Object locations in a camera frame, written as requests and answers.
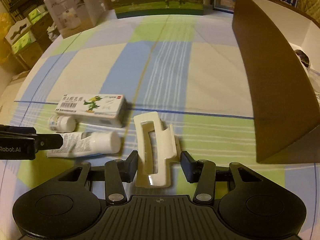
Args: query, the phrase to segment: table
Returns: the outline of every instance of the table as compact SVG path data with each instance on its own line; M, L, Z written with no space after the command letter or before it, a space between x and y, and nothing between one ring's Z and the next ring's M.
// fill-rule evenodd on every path
M124 94L133 103L125 128L80 125L79 131L117 132L124 138L121 154L81 160L0 161L0 239L17 239L12 205L23 193L72 167L125 159L137 149L132 117L158 111L173 124L183 150L195 159L218 166L240 162L297 194L307 207L300 231L303 239L320 236L318 164L267 165L255 161L255 134L248 82L231 28L232 15L160 15L111 19L67 39L59 37L24 81L12 106L10 125L33 126L49 133L48 118L65 93ZM173 185L164 189L136 188L130 194L190 194L179 165L172 168ZM104 198L103 183L93 192Z

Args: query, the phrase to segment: yellow plastic bag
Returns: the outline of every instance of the yellow plastic bag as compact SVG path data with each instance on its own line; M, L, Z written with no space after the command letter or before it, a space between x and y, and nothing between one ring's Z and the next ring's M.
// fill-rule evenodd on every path
M8 13L0 14L0 63L4 63L8 60L10 50L4 43L4 37L8 34L13 23Z

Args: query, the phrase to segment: beige quilted cushion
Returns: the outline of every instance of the beige quilted cushion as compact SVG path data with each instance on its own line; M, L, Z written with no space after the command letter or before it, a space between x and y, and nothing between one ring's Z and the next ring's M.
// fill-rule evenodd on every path
M299 0L297 9L310 15L320 23L320 0Z

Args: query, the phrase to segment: open cardboard box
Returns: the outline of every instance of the open cardboard box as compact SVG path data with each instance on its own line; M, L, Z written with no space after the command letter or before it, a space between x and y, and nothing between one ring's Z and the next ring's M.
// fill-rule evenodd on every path
M319 163L320 108L292 43L320 72L320 25L278 0L236 0L235 33L252 98L258 163Z

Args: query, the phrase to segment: small white bottle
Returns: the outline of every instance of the small white bottle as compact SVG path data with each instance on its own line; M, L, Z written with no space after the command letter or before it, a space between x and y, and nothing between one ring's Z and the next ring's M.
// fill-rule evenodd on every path
M47 151L47 157L76 158L98 154L117 153L121 139L115 132L62 133L60 149Z
M76 120L72 116L53 115L48 120L51 131L73 132L76 128Z

